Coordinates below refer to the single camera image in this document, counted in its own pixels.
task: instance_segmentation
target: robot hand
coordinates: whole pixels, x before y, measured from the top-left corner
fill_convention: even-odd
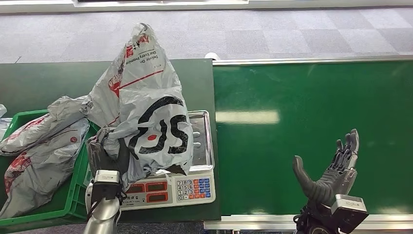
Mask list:
[[[335,202],[335,195],[347,195],[357,176],[355,169],[358,158],[358,132],[356,129],[346,134],[346,144],[343,147],[341,140],[337,140],[337,150],[330,166],[322,177],[313,181],[304,170],[300,156],[294,156],[293,171],[301,185],[305,196],[316,203],[331,206]]]
[[[103,149],[103,141],[114,127],[103,127],[86,142],[89,165],[94,180],[86,189],[85,203],[88,223],[84,234],[115,234],[123,200],[122,175],[127,172],[130,153],[124,139],[119,139],[117,160]]]
[[[305,172],[302,159],[295,156],[293,171],[308,198],[301,213],[294,217],[298,234],[338,234],[352,232],[369,214],[360,197],[348,196],[356,179],[358,132],[346,134],[346,144],[337,140],[333,160],[322,177],[313,181]]]

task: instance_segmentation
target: green plastic crate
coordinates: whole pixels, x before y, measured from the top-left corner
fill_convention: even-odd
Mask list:
[[[12,134],[25,123],[46,114],[46,110],[21,112],[14,115],[13,120],[4,134],[4,138]],[[97,126],[91,124],[86,135],[92,137],[97,132]],[[7,199],[3,176],[10,163],[16,157],[0,156],[0,207]],[[45,228],[64,224],[84,222],[86,220],[85,191],[83,184],[88,157],[85,145],[77,156],[73,175],[55,192],[52,200],[24,216],[0,220],[0,233],[13,233],[37,228]]]

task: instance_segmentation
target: gray carpet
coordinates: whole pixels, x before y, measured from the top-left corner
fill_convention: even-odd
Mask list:
[[[413,54],[413,8],[0,15],[0,63],[112,60],[136,22],[170,59],[279,59]],[[81,234],[84,225],[23,232]],[[201,223],[120,224],[119,233],[201,234]]]

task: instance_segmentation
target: digital scale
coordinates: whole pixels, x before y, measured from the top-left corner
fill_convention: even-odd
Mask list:
[[[121,210],[139,210],[211,203],[215,200],[214,153],[207,111],[188,113],[193,129],[192,166],[188,175],[151,175],[126,191]],[[89,183],[91,175],[85,178]]]

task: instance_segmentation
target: white plastic bag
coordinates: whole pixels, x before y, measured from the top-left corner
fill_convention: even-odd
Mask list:
[[[181,83],[151,27],[136,24],[89,98],[88,118],[117,126],[104,143],[108,155],[117,158],[120,138],[130,149],[125,188],[159,169],[188,173],[193,136]]]
[[[7,112],[6,107],[0,104],[0,141],[3,139],[3,136],[6,133],[7,128],[12,122],[11,118],[1,118],[6,112]]]
[[[48,114],[34,119],[14,131],[0,142],[0,155],[17,156],[21,152],[47,140],[62,129],[85,117],[81,112],[87,107],[87,96],[63,96],[47,108]]]
[[[45,142],[22,152],[4,175],[6,200],[0,219],[12,218],[46,204],[72,174],[89,129],[82,118]]]

